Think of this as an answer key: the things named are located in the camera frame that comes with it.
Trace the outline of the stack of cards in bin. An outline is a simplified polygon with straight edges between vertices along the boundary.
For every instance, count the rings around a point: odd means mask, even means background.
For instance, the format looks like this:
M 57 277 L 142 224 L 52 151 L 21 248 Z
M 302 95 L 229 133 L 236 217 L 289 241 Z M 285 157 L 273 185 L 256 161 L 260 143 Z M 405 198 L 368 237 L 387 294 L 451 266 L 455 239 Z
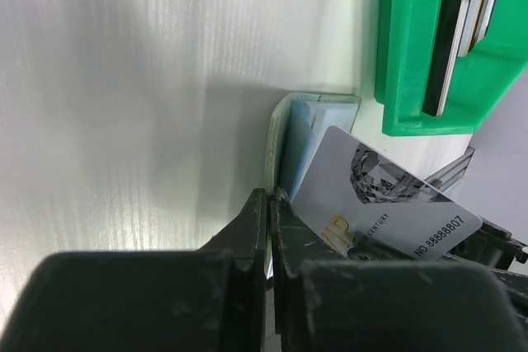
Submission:
M 441 0 L 422 111 L 443 114 L 455 62 L 488 32 L 497 0 Z

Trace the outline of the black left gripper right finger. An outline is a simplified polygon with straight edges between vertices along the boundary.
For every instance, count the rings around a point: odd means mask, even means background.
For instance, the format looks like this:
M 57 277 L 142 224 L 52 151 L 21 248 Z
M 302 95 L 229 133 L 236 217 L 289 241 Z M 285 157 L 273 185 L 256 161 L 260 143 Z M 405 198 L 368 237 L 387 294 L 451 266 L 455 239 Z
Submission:
M 382 246 L 334 251 L 270 198 L 276 331 L 284 351 L 524 351 L 527 278 Z

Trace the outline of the aluminium frame post right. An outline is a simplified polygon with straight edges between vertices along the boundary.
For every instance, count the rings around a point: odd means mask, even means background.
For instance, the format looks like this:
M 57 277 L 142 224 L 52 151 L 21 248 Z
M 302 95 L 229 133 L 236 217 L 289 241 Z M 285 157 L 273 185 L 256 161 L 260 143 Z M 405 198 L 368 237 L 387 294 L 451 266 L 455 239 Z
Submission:
M 430 175 L 425 182 L 445 193 L 463 179 L 473 155 L 474 149 L 468 147 L 462 156 Z

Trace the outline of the white card edge-on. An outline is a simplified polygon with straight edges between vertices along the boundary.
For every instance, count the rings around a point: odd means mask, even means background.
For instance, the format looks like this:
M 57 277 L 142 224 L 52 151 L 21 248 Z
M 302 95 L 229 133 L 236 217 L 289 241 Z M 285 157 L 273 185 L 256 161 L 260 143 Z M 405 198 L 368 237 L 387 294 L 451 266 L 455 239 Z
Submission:
M 292 206 L 342 255 L 379 243 L 415 260 L 434 260 L 483 224 L 477 214 L 337 127 L 323 136 Z

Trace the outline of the sage green leather card holder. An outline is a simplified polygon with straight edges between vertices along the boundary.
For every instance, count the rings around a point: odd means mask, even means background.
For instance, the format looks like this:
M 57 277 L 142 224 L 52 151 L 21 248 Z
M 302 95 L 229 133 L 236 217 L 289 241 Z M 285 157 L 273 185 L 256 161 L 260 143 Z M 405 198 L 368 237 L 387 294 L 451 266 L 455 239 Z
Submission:
M 351 132 L 360 109 L 358 96 L 291 92 L 271 114 L 264 161 L 268 195 L 276 188 L 293 199 L 326 130 Z

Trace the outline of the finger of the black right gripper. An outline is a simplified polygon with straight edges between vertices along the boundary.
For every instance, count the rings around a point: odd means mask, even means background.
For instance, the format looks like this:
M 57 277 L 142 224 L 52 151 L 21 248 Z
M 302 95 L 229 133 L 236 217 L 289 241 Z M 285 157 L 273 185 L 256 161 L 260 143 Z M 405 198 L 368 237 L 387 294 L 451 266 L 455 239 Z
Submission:
M 527 245 L 498 225 L 481 228 L 449 250 L 441 260 L 474 262 L 488 267 L 502 282 L 517 311 L 527 309 Z

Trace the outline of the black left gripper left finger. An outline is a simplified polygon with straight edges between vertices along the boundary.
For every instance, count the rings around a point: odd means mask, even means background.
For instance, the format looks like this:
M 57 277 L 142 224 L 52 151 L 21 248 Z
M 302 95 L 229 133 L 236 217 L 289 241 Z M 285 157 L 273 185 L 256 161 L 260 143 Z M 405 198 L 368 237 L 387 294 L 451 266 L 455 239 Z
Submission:
M 4 351 L 259 351 L 267 196 L 194 251 L 69 251 L 35 268 Z

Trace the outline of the green plastic card bin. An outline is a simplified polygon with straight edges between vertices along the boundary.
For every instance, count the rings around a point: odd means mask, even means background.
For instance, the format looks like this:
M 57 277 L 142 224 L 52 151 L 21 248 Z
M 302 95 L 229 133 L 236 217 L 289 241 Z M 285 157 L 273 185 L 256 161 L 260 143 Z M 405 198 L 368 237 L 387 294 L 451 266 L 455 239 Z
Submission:
M 380 0 L 375 98 L 390 136 L 471 134 L 527 66 L 527 0 L 497 0 L 488 32 L 455 62 L 444 112 L 422 111 L 441 0 Z

